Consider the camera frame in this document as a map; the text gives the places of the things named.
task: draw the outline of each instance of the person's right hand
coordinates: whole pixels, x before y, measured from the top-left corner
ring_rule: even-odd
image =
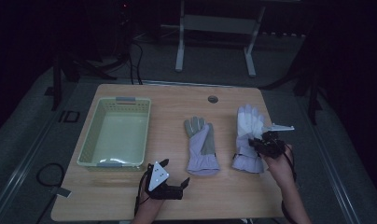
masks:
[[[286,154],[289,157],[289,159],[293,162],[292,158],[292,146],[286,145],[285,150]],[[271,157],[267,157],[263,154],[260,154],[261,158],[265,160],[268,164],[268,171],[270,171],[273,179],[275,179],[276,184],[279,186],[279,188],[295,188],[295,181],[293,177],[293,171],[290,168],[290,165],[287,161],[287,158],[283,155],[279,156],[276,159],[273,159]]]

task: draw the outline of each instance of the glove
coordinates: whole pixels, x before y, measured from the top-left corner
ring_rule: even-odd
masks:
[[[249,173],[264,173],[261,157],[249,146],[249,138],[261,139],[264,116],[251,105],[240,106],[237,115],[236,153],[232,167]]]
[[[189,137],[188,172],[215,175],[220,168],[215,154],[213,125],[198,117],[186,119],[184,124]]]

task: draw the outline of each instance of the wooden table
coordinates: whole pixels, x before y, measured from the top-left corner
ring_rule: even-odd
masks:
[[[218,102],[208,102],[214,95]],[[142,96],[152,100],[145,164],[169,159],[165,170],[169,185],[180,185],[190,177],[182,200],[166,201],[158,219],[209,219],[281,217],[279,188],[269,172],[248,174],[231,168],[235,152],[236,114],[240,105],[251,104],[271,121],[258,89],[197,86],[99,86],[62,187],[72,191],[59,196],[51,212],[56,221],[130,220],[142,172],[90,172],[77,165],[77,157],[100,97]],[[196,176],[186,172],[189,138],[183,122],[200,116],[213,123],[220,172]]]

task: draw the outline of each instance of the light green basket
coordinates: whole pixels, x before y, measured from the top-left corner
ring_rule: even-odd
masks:
[[[151,101],[99,99],[77,164],[90,171],[143,171]]]

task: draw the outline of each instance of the dark background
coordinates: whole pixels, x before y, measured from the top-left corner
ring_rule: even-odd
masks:
[[[236,4],[224,2],[203,3],[208,13],[217,15]],[[313,72],[320,74],[320,87],[377,188],[377,1],[266,4],[262,32],[307,35],[294,64],[307,68],[301,79],[308,83]],[[189,8],[200,13],[202,9]],[[57,52],[73,51],[99,61],[103,54],[126,50],[124,44],[110,45],[116,32],[126,35],[115,30],[119,22],[128,18],[157,39],[161,24],[178,24],[178,12],[179,1],[174,0],[0,1],[0,127],[33,82],[52,66]]]

